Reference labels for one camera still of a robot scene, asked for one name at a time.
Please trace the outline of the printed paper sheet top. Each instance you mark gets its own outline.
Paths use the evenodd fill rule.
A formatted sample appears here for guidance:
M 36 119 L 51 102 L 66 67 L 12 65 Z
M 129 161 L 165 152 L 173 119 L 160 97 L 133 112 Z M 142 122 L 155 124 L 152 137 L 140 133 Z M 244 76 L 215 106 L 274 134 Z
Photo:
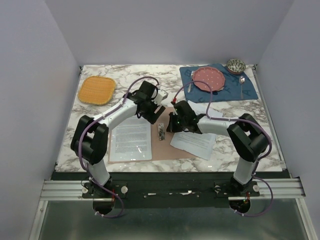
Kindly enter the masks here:
M 143 118 L 130 117 L 111 131 L 109 143 L 110 163 L 150 161 L 151 124 Z

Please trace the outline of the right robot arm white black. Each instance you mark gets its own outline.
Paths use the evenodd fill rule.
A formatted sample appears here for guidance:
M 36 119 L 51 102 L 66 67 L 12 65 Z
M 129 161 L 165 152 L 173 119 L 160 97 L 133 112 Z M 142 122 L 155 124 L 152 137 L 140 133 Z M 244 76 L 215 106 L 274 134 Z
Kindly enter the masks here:
M 272 150 L 272 141 L 267 132 L 248 113 L 238 118 L 210 117 L 208 111 L 196 114 L 185 100 L 172 103 L 174 110 L 169 113 L 166 131 L 229 137 L 239 155 L 233 181 L 230 183 L 230 191 L 236 196 L 247 192 L 258 162 Z

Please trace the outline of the pink folder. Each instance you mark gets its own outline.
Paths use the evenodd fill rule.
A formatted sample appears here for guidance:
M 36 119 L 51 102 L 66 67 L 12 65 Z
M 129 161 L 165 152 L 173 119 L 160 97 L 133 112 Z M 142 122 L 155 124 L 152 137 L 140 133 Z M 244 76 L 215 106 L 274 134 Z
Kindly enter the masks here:
M 169 123 L 169 113 L 174 109 L 172 107 L 167 107 L 165 111 L 161 114 L 155 124 L 151 124 L 151 150 L 152 150 L 152 159 L 147 161 L 132 161 L 125 163 L 134 163 L 134 162 L 148 162 L 148 161 L 162 161 L 162 160 L 178 160 L 178 159 L 190 159 L 195 156 L 184 151 L 177 149 L 170 145 L 171 140 L 173 138 L 172 133 L 166 132 L 166 128 Z M 158 128 L 157 124 L 163 123 L 165 129 L 165 140 L 159 140 L 158 137 Z M 117 164 L 122 162 L 110 163 L 108 157 L 109 164 Z

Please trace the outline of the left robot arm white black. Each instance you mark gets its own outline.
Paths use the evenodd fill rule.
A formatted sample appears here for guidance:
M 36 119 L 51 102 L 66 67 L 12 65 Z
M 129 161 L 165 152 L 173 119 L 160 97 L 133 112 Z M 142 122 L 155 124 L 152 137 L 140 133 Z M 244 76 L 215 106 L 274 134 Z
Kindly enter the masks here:
M 109 133 L 123 121 L 136 116 L 154 124 L 166 109 L 162 101 L 168 93 L 141 77 L 139 89 L 130 92 L 128 89 L 121 100 L 109 110 L 94 117 L 82 116 L 76 126 L 70 149 L 79 158 L 80 165 L 89 179 L 94 183 L 93 191 L 101 198 L 111 191 L 108 183 L 111 176 L 105 166 L 104 157 L 108 148 Z

